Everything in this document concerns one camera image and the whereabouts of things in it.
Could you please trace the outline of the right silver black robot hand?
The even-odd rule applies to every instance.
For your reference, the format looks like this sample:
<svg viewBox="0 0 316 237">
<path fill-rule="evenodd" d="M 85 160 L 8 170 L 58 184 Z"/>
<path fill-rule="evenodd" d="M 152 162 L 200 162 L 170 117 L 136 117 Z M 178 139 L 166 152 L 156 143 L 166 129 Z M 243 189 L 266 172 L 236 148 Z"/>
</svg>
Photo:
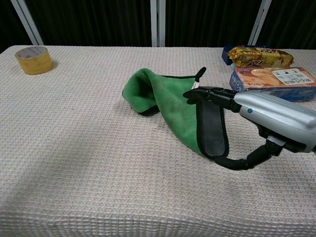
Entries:
<svg viewBox="0 0 316 237">
<path fill-rule="evenodd" d="M 196 105 L 199 152 L 231 170 L 248 170 L 278 156 L 282 149 L 293 153 L 316 150 L 316 113 L 299 104 L 257 92 L 237 92 L 220 87 L 198 87 L 183 94 Z M 245 159 L 229 159 L 224 109 L 239 113 L 258 127 L 266 143 Z"/>
</svg>

